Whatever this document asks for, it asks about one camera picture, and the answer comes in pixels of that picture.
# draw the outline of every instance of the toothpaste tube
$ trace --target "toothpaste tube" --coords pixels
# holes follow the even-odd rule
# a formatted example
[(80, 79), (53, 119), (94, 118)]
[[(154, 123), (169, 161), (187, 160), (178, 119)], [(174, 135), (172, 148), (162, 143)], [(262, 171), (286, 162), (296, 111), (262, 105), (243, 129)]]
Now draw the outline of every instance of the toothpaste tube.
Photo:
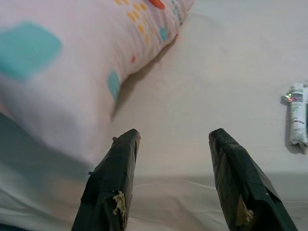
[(292, 144), (299, 146), (308, 153), (308, 136), (306, 127), (306, 104), (308, 89), (304, 84), (295, 83), (291, 87), (291, 93), (286, 95), (291, 103), (291, 137)]

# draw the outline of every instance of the orange dot pattern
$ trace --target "orange dot pattern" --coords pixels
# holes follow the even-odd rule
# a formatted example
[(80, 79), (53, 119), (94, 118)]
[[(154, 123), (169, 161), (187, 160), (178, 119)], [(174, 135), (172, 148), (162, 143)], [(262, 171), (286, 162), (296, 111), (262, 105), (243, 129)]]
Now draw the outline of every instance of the orange dot pattern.
[[(130, 5), (131, 8), (127, 12), (127, 17), (136, 25), (140, 34), (144, 37), (144, 41), (147, 45), (151, 43), (150, 32), (153, 33), (153, 30), (149, 27), (149, 21), (147, 20), (147, 6), (144, 3), (136, 3), (133, 0), (114, 0), (115, 3), (119, 6)], [(158, 8), (161, 9), (162, 5), (157, 3), (154, 4), (155, 7), (159, 6)]]

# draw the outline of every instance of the black tape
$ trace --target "black tape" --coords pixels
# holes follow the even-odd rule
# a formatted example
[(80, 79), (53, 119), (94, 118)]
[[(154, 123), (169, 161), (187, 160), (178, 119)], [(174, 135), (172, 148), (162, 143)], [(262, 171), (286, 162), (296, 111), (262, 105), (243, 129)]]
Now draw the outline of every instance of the black tape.
[(220, 204), (231, 231), (297, 231), (272, 183), (225, 130), (209, 134)]
[(139, 132), (113, 138), (105, 158), (90, 172), (72, 231), (124, 231), (132, 199)]

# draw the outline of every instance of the bed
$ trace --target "bed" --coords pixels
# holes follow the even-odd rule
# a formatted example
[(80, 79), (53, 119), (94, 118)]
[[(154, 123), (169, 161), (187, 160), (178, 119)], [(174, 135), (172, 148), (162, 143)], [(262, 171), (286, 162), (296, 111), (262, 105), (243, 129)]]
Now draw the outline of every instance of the bed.
[[(142, 137), (128, 231), (228, 230), (208, 147), (208, 134), (217, 128), (248, 150), (298, 230), (307, 230), (308, 157), (289, 145), (289, 109), (281, 101), (294, 82), (307, 82), (307, 8), (304, 0), (197, 0), (176, 42), (127, 79), (107, 137), (131, 128)], [(48, 168), (22, 169), (32, 179), (48, 171), (48, 184), (26, 184), (17, 174), (21, 163), (3, 159), (1, 204), (20, 210), (2, 207), (0, 223), (69, 230), (87, 168), (58, 156)], [(62, 174), (74, 177), (52, 181)], [(27, 217), (29, 205), (36, 213)], [(25, 226), (27, 219), (32, 222)]]

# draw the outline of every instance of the patterned pillowcase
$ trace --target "patterned pillowcase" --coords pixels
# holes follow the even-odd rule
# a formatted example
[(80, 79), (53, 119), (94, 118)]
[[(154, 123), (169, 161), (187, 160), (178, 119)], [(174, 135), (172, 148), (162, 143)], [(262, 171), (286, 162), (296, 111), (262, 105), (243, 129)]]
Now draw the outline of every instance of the patterned pillowcase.
[(179, 32), (193, 0), (5, 1), (0, 101), (49, 146), (100, 156), (121, 83)]

